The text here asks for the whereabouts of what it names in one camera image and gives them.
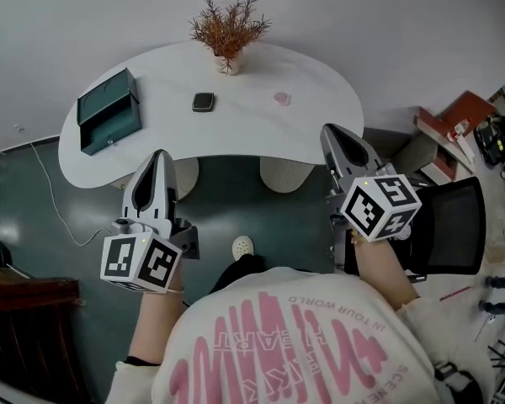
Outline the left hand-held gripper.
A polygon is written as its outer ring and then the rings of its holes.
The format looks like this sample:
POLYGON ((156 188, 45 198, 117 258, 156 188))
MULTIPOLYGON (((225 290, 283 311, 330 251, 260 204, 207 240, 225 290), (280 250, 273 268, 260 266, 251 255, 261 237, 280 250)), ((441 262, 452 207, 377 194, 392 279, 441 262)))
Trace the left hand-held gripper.
POLYGON ((196 226, 175 220, 178 185, 172 157, 154 151, 127 183, 123 216, 113 223, 113 233, 104 239, 100 278, 135 292, 182 294, 172 285, 180 261, 199 259, 196 226), (139 219, 154 202, 159 230, 139 219))

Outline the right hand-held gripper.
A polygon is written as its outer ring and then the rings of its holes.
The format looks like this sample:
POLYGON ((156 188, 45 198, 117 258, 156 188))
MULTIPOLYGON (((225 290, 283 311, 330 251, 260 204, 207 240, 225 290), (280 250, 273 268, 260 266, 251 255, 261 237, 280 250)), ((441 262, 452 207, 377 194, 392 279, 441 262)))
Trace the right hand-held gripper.
POLYGON ((346 174, 348 161, 380 168, 371 176, 354 178, 347 191, 328 198, 332 218, 348 222, 367 242, 401 234, 422 206, 407 177, 389 163, 382 167, 375 149, 340 125, 325 124, 320 141, 327 169, 337 176, 346 174))

